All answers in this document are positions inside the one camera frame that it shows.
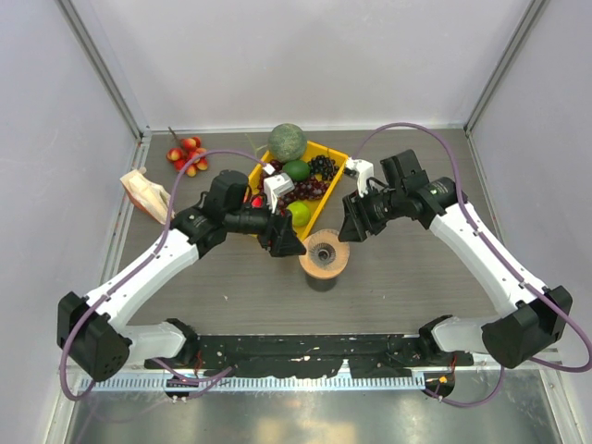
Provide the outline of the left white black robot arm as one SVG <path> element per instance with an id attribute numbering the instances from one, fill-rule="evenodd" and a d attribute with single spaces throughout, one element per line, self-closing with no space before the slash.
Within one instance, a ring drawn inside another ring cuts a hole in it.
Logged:
<path id="1" fill-rule="evenodd" d="M 229 233 L 254 235 L 273 257 L 303 255 L 291 214 L 277 209 L 292 191 L 281 173 L 264 181 L 261 206 L 246 203 L 248 178 L 225 170 L 203 192 L 199 203 L 180 211 L 146 252 L 100 287 L 80 297 L 74 292 L 58 304 L 57 344 L 64 360 L 72 359 L 92 380 L 102 382 L 125 364 L 161 358 L 179 368 L 198 354 L 193 329 L 176 318 L 151 326 L 132 326 L 134 314 L 170 279 L 202 259 Z"/>

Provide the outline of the clear glass ribbed dripper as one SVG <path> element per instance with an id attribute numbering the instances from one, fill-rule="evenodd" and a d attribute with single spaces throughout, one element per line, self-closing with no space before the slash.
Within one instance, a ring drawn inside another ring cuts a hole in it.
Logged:
<path id="1" fill-rule="evenodd" d="M 306 255 L 300 257 L 303 266 L 315 273 L 340 273 L 348 264 L 350 244 L 341 242 L 335 229 L 321 229 L 305 240 Z"/>

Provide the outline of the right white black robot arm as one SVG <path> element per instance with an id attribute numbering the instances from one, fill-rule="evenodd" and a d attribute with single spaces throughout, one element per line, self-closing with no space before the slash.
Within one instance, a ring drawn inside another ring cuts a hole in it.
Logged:
<path id="1" fill-rule="evenodd" d="M 384 180 L 372 163 L 348 159 L 344 172 L 357 190 L 342 200 L 341 242 L 361 242 L 399 217 L 418 221 L 462 261 L 491 300 L 492 317 L 443 315 L 426 324 L 418 342 L 420 357 L 440 364 L 452 352 L 487 353 L 515 368 L 561 338 L 565 322 L 543 302 L 548 297 L 569 312 L 573 303 L 562 286 L 550 289 L 528 272 L 480 220 L 452 179 L 430 180 L 412 150 L 380 162 Z"/>

